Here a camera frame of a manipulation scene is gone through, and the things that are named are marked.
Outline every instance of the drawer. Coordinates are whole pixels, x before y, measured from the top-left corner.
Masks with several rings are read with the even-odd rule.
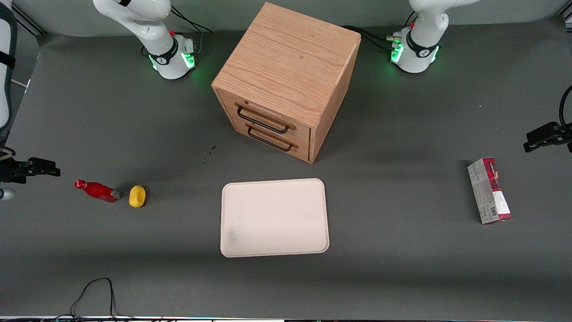
[[[291,120],[285,121],[279,115],[269,115],[260,107],[225,91],[219,91],[221,100],[232,122],[247,124],[264,129],[276,138],[282,138],[298,145],[309,146],[310,129]]]
[[[235,120],[235,129],[238,133],[248,136],[266,146],[270,146],[295,158],[308,162],[309,148],[307,144],[297,144],[280,138],[275,133],[257,127],[249,122]]]

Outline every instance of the red and white box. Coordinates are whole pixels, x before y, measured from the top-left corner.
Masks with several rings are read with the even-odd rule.
[[[467,167],[472,190],[479,207],[480,221],[484,225],[511,220],[509,206],[499,186],[499,172],[495,158],[482,158]]]

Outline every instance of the drawer handle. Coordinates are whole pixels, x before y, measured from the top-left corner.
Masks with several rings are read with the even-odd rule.
[[[246,115],[241,114],[240,112],[241,112],[242,110],[243,110],[243,107],[242,107],[242,106],[239,106],[238,111],[236,111],[236,113],[238,113],[241,118],[243,118],[243,119],[245,119],[245,120],[247,120],[247,121],[251,121],[252,123],[254,123],[254,124],[256,124],[256,125],[262,126],[262,127],[265,128],[265,129],[269,129],[269,130],[272,131],[272,132],[275,132],[275,133],[278,133],[278,134],[285,134],[285,133],[288,131],[288,129],[290,128],[289,125],[286,125],[286,127],[281,131],[281,130],[279,130],[279,129],[277,129],[277,128],[271,127],[270,125],[266,125],[266,124],[264,124],[264,123],[262,123],[262,122],[259,122],[259,121],[255,120],[255,119],[251,118],[251,117],[248,117],[248,116],[246,116]]]
[[[265,140],[265,139],[263,139],[263,138],[261,138],[261,137],[259,137],[259,136],[256,136],[256,135],[252,134],[252,127],[248,127],[248,136],[250,136],[251,138],[253,138],[253,139],[257,140],[257,141],[260,141],[260,142],[262,142],[262,143],[265,143],[265,144],[267,144],[267,145],[269,145],[269,146],[271,146],[271,147],[273,147],[273,148],[277,148],[278,150],[280,150],[280,151],[282,151],[282,152],[288,152],[288,151],[290,151],[290,150],[292,149],[292,147],[294,146],[294,144],[292,144],[292,143],[290,143],[290,145],[289,145],[287,148],[283,148],[283,147],[281,147],[281,146],[278,146],[278,145],[276,145],[276,144],[274,144],[274,143],[272,143],[272,142],[270,142],[270,141],[268,141],[268,140]]]

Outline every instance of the bottle cap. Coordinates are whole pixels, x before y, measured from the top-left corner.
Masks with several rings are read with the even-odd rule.
[[[88,183],[85,182],[85,181],[83,181],[83,180],[77,180],[77,181],[74,183],[74,186],[75,186],[76,188],[78,188],[78,189],[85,189],[85,187],[88,186]]]

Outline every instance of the black strap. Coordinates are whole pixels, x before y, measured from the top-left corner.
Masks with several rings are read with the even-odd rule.
[[[173,46],[171,46],[171,49],[169,49],[168,52],[161,55],[149,54],[149,56],[151,56],[151,58],[155,60],[159,65],[167,65],[169,61],[171,61],[171,58],[173,58],[178,52],[178,41],[174,37],[172,38]]]
[[[5,52],[0,52],[0,63],[7,65],[11,69],[14,69],[16,66],[16,58],[14,56],[10,56]]]
[[[439,43],[431,47],[423,47],[421,45],[416,44],[415,41],[413,41],[413,38],[411,38],[411,31],[409,31],[407,33],[407,45],[409,45],[409,48],[411,48],[415,52],[417,57],[425,58],[428,57],[433,52],[433,50],[435,50],[435,48],[437,48]]]

